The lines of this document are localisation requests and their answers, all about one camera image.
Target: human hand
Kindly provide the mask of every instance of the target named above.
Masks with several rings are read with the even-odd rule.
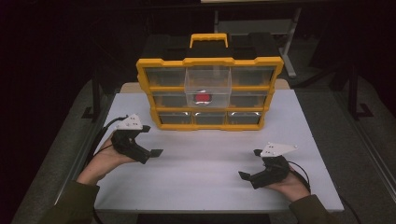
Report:
[[[116,151],[112,146],[111,136],[113,136],[113,133],[102,144],[101,149],[93,156],[90,163],[78,176],[76,180],[78,183],[95,186],[99,180],[103,179],[116,167],[134,161]]]
[[[303,182],[301,182],[301,180],[292,172],[289,172],[286,178],[282,181],[265,186],[265,188],[273,189],[282,193],[291,202],[295,202],[311,195]]]

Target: yellow handle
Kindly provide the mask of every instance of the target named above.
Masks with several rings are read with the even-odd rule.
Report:
[[[192,49],[192,43],[194,41],[203,40],[223,40],[225,47],[228,48],[227,34],[195,34],[191,35],[190,49]]]

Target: sleeve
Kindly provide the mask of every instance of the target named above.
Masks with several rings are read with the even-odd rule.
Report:
[[[317,195],[310,195],[290,204],[291,212],[300,224],[339,224],[318,199]]]
[[[39,224],[90,224],[98,186],[70,182],[59,201],[41,218]]]

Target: table surface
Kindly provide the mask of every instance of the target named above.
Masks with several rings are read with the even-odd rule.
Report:
[[[133,113],[143,124],[151,126],[148,133],[136,137],[137,144],[148,150],[162,148],[163,154],[146,164],[123,164],[101,180],[95,203],[98,210],[134,213],[289,210],[282,195],[269,189],[254,189],[238,174],[238,171],[256,174],[265,169],[253,149],[264,148],[267,142],[296,145],[299,149],[285,158],[304,167],[312,192],[326,209],[344,210],[294,91],[276,90],[260,131],[161,131],[151,120],[144,93],[117,94],[105,124]],[[104,139],[116,124],[110,126]]]

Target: black cable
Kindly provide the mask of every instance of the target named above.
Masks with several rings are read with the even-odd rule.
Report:
[[[304,172],[304,174],[305,174],[305,176],[306,176],[306,182],[308,182],[308,185],[310,185],[310,183],[309,183],[309,176],[308,176],[308,174],[306,173],[306,171],[303,169],[303,167],[301,167],[301,165],[299,165],[299,164],[297,164],[297,163],[295,163],[295,162],[293,162],[293,161],[288,161],[288,163],[291,163],[291,164],[294,164],[294,165],[298,166],[298,167]]]
[[[87,159],[85,160],[85,166],[88,165],[88,163],[90,163],[90,161],[91,161],[92,158],[94,157],[94,155],[95,155],[94,152],[95,152],[97,146],[99,145],[100,141],[102,140],[103,136],[104,136],[105,133],[107,132],[108,127],[110,127],[110,125],[112,125],[114,122],[116,122],[116,121],[118,121],[118,120],[124,120],[124,119],[126,119],[126,118],[128,118],[128,116],[126,116],[125,118],[119,117],[119,118],[116,118],[116,119],[111,120],[105,127],[103,127],[103,128],[99,131],[99,133],[96,134],[96,136],[95,136],[95,138],[94,138],[94,140],[93,140],[93,142],[92,142],[91,149],[90,149],[90,151],[88,152]],[[99,149],[98,153],[99,153],[100,151],[102,151],[102,150],[108,148],[108,147],[111,147],[111,146],[113,146],[113,145],[110,145],[110,146],[103,147],[103,148]],[[96,223],[98,223],[98,224],[104,224],[104,223],[102,222],[102,220],[99,218],[98,214],[96,213],[96,209],[95,209],[95,208],[92,209],[92,212],[93,212],[93,218],[95,219]]]
[[[93,140],[93,142],[92,142],[91,149],[90,149],[90,151],[88,152],[87,159],[85,160],[85,165],[87,165],[87,164],[92,160],[93,155],[94,155],[93,153],[95,152],[97,146],[99,145],[99,143],[100,143],[100,141],[102,140],[103,136],[104,136],[105,133],[107,132],[108,127],[110,127],[110,125],[113,124],[114,122],[116,122],[116,121],[118,121],[118,120],[124,120],[124,119],[126,119],[127,117],[125,117],[125,118],[119,117],[119,118],[113,119],[113,120],[111,120],[105,127],[103,127],[103,128],[99,131],[99,133],[95,136],[95,138],[94,138],[94,140]]]
[[[361,219],[358,217],[358,214],[356,213],[355,209],[353,209],[352,205],[350,205],[350,203],[347,202],[347,200],[340,194],[338,194],[338,197],[340,197],[341,201],[349,208],[353,216],[356,218],[356,221],[361,224]]]
[[[306,171],[303,169],[303,167],[301,167],[299,164],[297,164],[297,163],[295,163],[293,161],[288,161],[288,163],[292,163],[292,164],[298,166],[304,172],[304,174],[306,176],[306,181],[308,182],[308,185],[309,185],[309,177],[308,177],[308,174],[306,173]],[[359,224],[361,224],[361,219],[358,217],[358,214],[353,209],[352,205],[349,202],[347,202],[347,200],[343,196],[341,196],[340,194],[338,194],[338,197],[340,197],[341,201],[349,208],[349,210],[352,212],[353,216],[356,218],[356,221]]]

